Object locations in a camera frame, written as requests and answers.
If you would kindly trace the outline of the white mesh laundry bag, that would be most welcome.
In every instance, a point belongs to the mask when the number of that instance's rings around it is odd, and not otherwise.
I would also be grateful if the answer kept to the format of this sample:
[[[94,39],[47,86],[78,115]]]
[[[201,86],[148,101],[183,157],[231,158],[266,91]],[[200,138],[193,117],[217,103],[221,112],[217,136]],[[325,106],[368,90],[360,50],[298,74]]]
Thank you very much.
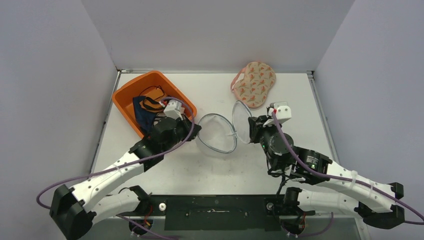
[[[251,110],[240,100],[233,105],[231,119],[218,113],[204,115],[198,122],[201,130],[195,139],[197,147],[211,157],[232,154],[239,143],[250,143],[248,118],[251,116]]]

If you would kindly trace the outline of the floral padded bra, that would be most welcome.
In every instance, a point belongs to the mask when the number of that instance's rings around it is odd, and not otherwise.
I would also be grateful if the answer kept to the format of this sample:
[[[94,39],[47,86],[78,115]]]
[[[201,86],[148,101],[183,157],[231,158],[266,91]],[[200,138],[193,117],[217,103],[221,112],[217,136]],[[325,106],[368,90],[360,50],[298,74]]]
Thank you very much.
[[[276,82],[276,73],[268,64],[253,61],[242,68],[230,84],[230,90],[237,100],[248,108],[261,107]]]

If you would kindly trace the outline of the navy blue bra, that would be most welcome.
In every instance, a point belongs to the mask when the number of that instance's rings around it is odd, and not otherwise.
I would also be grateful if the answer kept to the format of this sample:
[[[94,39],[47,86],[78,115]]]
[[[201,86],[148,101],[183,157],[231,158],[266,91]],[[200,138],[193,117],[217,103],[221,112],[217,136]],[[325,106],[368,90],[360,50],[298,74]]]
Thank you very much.
[[[132,98],[132,103],[134,108],[135,121],[140,128],[140,131],[145,135],[151,132],[157,114],[142,108],[141,103],[144,99],[145,96],[135,96]]]

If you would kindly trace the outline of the orange plastic tub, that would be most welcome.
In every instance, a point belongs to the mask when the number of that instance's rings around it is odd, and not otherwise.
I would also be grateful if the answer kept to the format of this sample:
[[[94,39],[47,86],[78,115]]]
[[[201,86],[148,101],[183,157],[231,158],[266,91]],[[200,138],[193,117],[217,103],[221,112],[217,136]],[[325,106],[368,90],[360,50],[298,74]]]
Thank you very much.
[[[190,115],[188,109],[186,109],[184,113],[189,117],[190,120],[195,118],[197,115],[196,106],[163,73],[157,70],[153,70],[137,76],[129,82],[125,83],[122,87],[119,87],[113,93],[112,101],[140,138],[142,138],[144,135],[136,122],[133,98],[141,96],[143,93],[147,93],[151,90],[151,88],[157,86],[162,87],[164,93],[168,96],[182,100],[188,105],[189,109],[192,110],[192,115]]]

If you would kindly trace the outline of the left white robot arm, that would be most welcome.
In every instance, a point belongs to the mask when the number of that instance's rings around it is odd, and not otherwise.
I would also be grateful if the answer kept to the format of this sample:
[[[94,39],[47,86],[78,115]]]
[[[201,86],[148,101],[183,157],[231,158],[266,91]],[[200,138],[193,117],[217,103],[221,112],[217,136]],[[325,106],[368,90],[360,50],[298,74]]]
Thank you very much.
[[[53,194],[50,217],[65,238],[78,240],[93,225],[112,216],[127,212],[136,215],[149,213],[151,197],[140,186],[125,187],[117,194],[111,192],[160,163],[165,153],[196,138],[202,127],[186,116],[161,118],[120,159],[97,175],[71,187],[61,185]]]

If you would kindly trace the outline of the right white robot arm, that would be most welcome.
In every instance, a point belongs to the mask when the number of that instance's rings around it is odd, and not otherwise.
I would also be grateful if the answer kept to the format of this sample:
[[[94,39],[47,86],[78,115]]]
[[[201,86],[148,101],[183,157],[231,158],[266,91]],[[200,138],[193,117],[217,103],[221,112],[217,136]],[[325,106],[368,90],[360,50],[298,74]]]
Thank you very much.
[[[288,187],[277,193],[272,212],[277,215],[332,212],[360,218],[369,226],[392,229],[405,223],[405,210],[396,204],[404,196],[398,182],[377,183],[348,170],[317,151],[294,146],[290,135],[282,138],[270,117],[248,117],[249,138],[260,144],[266,156],[268,174],[288,181],[330,189],[316,192]]]

